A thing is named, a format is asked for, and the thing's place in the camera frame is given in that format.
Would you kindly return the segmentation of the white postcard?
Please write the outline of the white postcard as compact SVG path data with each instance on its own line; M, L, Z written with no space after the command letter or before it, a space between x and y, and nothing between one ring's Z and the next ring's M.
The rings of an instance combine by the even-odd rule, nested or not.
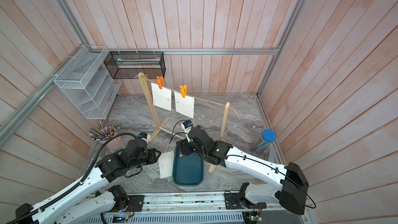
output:
M169 151L163 153L159 157L158 162L159 162L160 178L164 179L167 177L171 177L173 174L174 152Z
M195 98L191 96L183 97L181 93L174 92L176 112L189 118L194 117Z
M162 109L172 110L172 91L163 87L159 88L158 84L151 83L153 105Z

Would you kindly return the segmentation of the yellow orange clothespin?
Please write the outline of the yellow orange clothespin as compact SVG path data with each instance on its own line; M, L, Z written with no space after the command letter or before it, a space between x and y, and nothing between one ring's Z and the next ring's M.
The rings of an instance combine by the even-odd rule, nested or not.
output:
M180 94L181 94L182 98L186 97L186 94L187 94L187 86L186 85L180 86Z

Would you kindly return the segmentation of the dark orange clothespin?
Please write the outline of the dark orange clothespin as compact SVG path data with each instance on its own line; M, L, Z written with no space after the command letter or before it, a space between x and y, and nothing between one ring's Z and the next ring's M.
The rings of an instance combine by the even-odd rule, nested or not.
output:
M157 84L160 90L163 89L164 86L164 77L163 76L157 76Z

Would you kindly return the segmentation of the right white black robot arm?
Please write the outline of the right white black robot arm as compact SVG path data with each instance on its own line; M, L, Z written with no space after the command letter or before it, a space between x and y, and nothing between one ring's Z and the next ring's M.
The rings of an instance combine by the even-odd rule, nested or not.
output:
M262 160L224 141L214 141L200 126L184 134L185 139L176 143L182 155L196 153L208 163L245 172L264 182L243 184L235 196L236 204L252 208L258 203L278 203L294 214L305 213L309 183L299 165Z

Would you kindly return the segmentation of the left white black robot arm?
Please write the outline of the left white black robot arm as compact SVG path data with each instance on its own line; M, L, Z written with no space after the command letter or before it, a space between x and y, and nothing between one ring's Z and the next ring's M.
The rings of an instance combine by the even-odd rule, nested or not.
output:
M59 224L80 222L97 213L128 206L128 196L121 186L113 186L91 201L81 203L86 196L108 185L131 169L155 164L161 152L148 148L148 143L134 137L124 149L102 159L94 158L86 173L53 196L34 205L17 208L13 224Z

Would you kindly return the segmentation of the dark teal plastic tray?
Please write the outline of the dark teal plastic tray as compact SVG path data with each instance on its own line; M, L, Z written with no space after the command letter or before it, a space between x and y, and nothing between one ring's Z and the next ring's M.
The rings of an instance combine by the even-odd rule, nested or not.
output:
M196 153L180 157L180 149L175 148L173 182L178 186L197 186L204 179L204 160Z

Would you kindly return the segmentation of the pink pencil cup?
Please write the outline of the pink pencil cup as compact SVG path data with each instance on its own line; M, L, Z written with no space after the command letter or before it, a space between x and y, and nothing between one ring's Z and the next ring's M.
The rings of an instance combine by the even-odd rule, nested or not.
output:
M118 134L114 127L114 124L110 125L108 119L100 121L99 124L100 128L94 125L94 128L91 128L89 131L90 137L94 141L98 141L100 144L104 144L106 141L110 140ZM117 150L118 148L121 148L122 143L123 141L121 137L118 137L109 142L106 147L109 150Z

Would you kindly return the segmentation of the blue lid clear jar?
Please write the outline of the blue lid clear jar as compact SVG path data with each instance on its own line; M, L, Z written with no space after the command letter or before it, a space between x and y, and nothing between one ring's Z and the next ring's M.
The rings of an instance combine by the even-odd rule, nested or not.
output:
M260 156L266 151L266 149L269 147L270 144L276 141L276 139L277 136L274 131L269 129L262 131L258 141L256 141L253 147L251 148L251 153L254 156Z

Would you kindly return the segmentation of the black mesh basket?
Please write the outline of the black mesh basket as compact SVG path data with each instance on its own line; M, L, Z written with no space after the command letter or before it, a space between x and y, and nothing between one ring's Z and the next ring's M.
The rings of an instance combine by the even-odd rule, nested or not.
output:
M138 79L139 73L156 79L166 72L163 53L155 51L111 51L104 64L114 79Z

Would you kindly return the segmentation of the wooden drying rack frame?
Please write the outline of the wooden drying rack frame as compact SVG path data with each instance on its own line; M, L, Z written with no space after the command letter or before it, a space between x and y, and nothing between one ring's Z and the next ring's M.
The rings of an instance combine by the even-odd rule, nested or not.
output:
M156 125L156 129L155 129L155 131L150 135L150 138L148 139L148 141L149 141L149 142L153 141L154 138L159 134L159 132L160 132L161 130L170 133L170 134L172 135L171 140L173 139L173 137L178 136L178 137L180 137L182 140L187 139L188 142L193 141L193 138L189 138L189 135L188 135L188 133L189 133L189 132L193 129L193 127L194 127L194 124L193 124L193 122L192 122L191 120L181 120L181 121L178 121L178 122L177 122L177 124L180 123L180 122L183 123L182 126L181 126L182 132L179 132L180 134L183 134L183 137L182 137L182 136L179 136L179 135L178 135L178 132L177 132L177 133L174 133L174 128L175 128L175 127L173 128L173 131L172 131L172 132L170 132L170 131L167 130L167 129L164 129L164 126L165 126L165 124L169 121L170 117L166 117L162 122L159 121L159 118L158 118L158 115L157 115L155 106L154 106L154 104L153 104L153 97L151 96L150 89L149 89L149 86L148 86L148 83L147 83L147 81L148 81L148 82L151 82L151 83L152 83L152 81L151 81L150 79L148 79L148 78L146 77L146 75L145 75L143 72L140 72L140 73L138 74L138 78L139 78L140 83L141 83L141 85L142 85L142 88L143 88L143 91L144 91L144 95L145 95L145 97L146 97L146 99L147 99L148 106L149 106L149 108L150 108L150 111L151 111L152 116L153 116L153 120L154 120L155 125ZM158 83L157 83L157 84L155 84L155 83L152 83L152 84L151 84L152 86L154 86L155 89L159 87L159 92L160 92L161 89L164 89L164 90L167 89L167 90L170 90L170 91L174 91L174 92L175 92L175 96L180 96L180 98L178 98L178 99L180 99L180 100L182 100L182 98L185 99L185 100L182 100L182 103L181 103L182 105L181 105L181 106L183 106L183 105L186 104L186 103L188 104L188 102L190 101L190 100L188 100L188 98L190 98L190 99L192 100L192 111L194 111L194 102L195 102L194 99L203 100L203 101L206 101L206 102L214 103L214 104L216 104L216 105L222 105L221 103L217 103L217 102L213 102L213 101L208 101L208 100L205 100L205 99L196 97L196 96L187 95L187 86L186 86L186 85L180 86L180 89L181 89L182 91L181 91L181 93L178 93L176 90L173 90L173 89L171 89L171 88L167 88L167 87L164 87L164 86L163 86L163 84L164 84L164 83L163 83L163 81L164 81L164 80L163 80L163 77L157 77L157 79L158 79L158 81L157 81ZM219 140L221 140L221 141L224 141L224 133L225 133L225 130L226 130L226 125L227 125L227 119L228 119L229 110L233 110L233 111L235 112L235 114L236 114L236 117L239 118L239 115L238 115L238 113L236 112L236 110L231 106L230 102L227 102L227 103L225 104L223 122L222 122L222 125L221 125L221 132L220 132L220 139L219 139Z

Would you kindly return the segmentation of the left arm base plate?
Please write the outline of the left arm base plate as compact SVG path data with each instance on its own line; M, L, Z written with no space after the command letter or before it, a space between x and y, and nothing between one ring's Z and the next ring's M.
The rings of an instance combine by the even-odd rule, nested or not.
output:
M141 212L144 204L144 195L118 196L112 212Z

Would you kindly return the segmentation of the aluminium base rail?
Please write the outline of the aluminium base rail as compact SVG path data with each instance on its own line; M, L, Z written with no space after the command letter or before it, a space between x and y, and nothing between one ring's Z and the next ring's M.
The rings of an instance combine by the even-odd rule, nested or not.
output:
M141 212L97 213L60 224L314 224L309 212L296 215L277 203L263 209L226 209L224 191L144 195Z

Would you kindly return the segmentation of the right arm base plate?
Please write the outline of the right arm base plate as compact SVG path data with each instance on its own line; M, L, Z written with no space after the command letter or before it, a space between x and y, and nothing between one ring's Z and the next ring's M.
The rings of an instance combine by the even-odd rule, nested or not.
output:
M241 196L239 193L232 193L230 191L225 191L224 202L226 209L263 209L267 208L266 203L254 204L248 201L245 197Z

